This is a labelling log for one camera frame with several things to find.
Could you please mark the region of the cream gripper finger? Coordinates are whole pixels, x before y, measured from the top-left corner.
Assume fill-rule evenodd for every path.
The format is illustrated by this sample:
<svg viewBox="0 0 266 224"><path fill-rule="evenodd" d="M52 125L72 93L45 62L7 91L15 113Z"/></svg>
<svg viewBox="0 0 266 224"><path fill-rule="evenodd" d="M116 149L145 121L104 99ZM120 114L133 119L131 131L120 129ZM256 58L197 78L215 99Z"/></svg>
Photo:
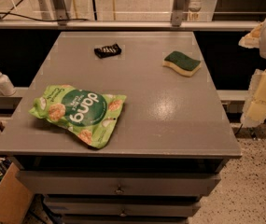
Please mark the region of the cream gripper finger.
<svg viewBox="0 0 266 224"><path fill-rule="evenodd" d="M264 71L256 69L250 80L241 123L246 128L253 128L264 120L266 120L266 69Z"/></svg>

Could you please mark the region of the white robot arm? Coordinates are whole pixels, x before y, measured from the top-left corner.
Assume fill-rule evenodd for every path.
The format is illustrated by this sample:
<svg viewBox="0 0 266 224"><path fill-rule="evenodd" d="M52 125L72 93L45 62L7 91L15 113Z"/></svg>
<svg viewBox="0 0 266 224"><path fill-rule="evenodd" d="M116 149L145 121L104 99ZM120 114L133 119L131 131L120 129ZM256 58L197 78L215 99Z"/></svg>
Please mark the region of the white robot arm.
<svg viewBox="0 0 266 224"><path fill-rule="evenodd" d="M260 57L266 59L266 19L243 36L239 46L248 49L257 48ZM256 69L250 80L241 123L246 128L253 128L264 120L266 120L266 69L264 71Z"/></svg>

